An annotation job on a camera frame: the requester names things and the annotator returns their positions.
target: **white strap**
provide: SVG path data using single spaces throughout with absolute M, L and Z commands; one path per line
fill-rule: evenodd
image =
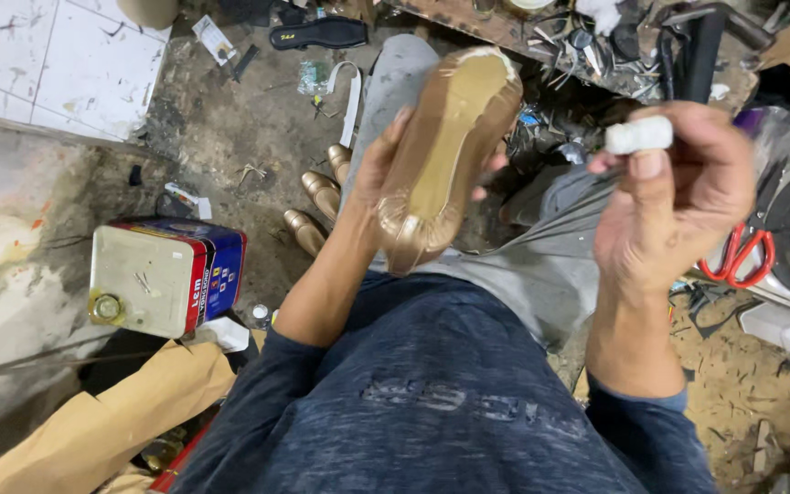
M 352 131 L 356 128 L 356 115 L 358 113 L 358 98 L 362 95 L 362 72 L 358 66 L 353 62 L 340 62 L 335 65 L 331 70 L 331 76 L 328 77 L 328 94 L 335 91 L 335 82 L 337 81 L 337 70 L 341 65 L 348 63 L 356 68 L 356 76 L 352 78 L 349 83 L 349 104 L 346 107 L 346 115 L 343 117 L 343 133 L 341 134 L 341 145 L 349 147 L 352 142 Z

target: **glue tin can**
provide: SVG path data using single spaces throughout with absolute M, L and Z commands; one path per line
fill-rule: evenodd
M 246 234 L 179 218 L 113 223 L 93 233 L 92 322 L 181 338 L 234 306 Z

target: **scissors handle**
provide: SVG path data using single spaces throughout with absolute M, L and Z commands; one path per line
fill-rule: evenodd
M 697 265 L 699 266 L 699 270 L 706 275 L 707 278 L 711 279 L 712 281 L 721 281 L 722 279 L 726 279 L 730 276 L 734 269 L 734 259 L 737 257 L 737 249 L 739 248 L 739 241 L 742 237 L 742 230 L 745 230 L 745 223 L 739 223 L 737 226 L 733 227 L 733 230 L 730 230 L 730 238 L 727 241 L 727 247 L 724 249 L 724 256 L 721 257 L 721 267 L 718 268 L 718 271 L 712 271 L 709 269 L 708 264 L 706 264 L 706 259 L 700 259 Z
M 744 279 L 737 279 L 737 270 L 742 262 L 749 257 L 749 254 L 755 249 L 755 245 L 763 242 L 763 262 L 761 266 L 753 271 L 751 274 L 746 276 Z M 727 282 L 730 286 L 734 286 L 736 288 L 747 288 L 752 286 L 763 279 L 764 276 L 770 273 L 770 270 L 774 267 L 774 261 L 776 260 L 776 245 L 774 243 L 774 236 L 772 233 L 766 230 L 756 230 L 755 235 L 745 243 L 745 245 L 741 248 L 739 255 L 733 261 L 733 265 L 731 266 L 730 273 L 727 276 Z

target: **gray pants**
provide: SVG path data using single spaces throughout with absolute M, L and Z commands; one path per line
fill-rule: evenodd
M 374 74 L 365 83 L 364 112 L 342 201 L 352 190 L 364 150 L 401 106 L 416 105 L 425 74 L 437 62 L 433 49 L 415 36 L 400 34 L 385 41 Z M 530 210 L 512 212 L 521 220 L 532 218 L 527 233 L 480 256 L 447 249 L 415 272 L 445 274 L 484 287 L 514 311 L 538 343 L 556 351 L 596 307 L 593 236 L 612 187 L 610 179 L 573 170 L 556 178 L 538 200 L 522 201 Z M 378 253 L 370 269 L 383 272 L 384 266 Z

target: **plastic bag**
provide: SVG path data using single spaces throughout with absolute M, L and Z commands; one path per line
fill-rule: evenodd
M 330 75 L 331 64 L 328 62 L 318 60 L 300 62 L 298 92 L 311 96 L 323 96 L 328 94 L 326 85 Z

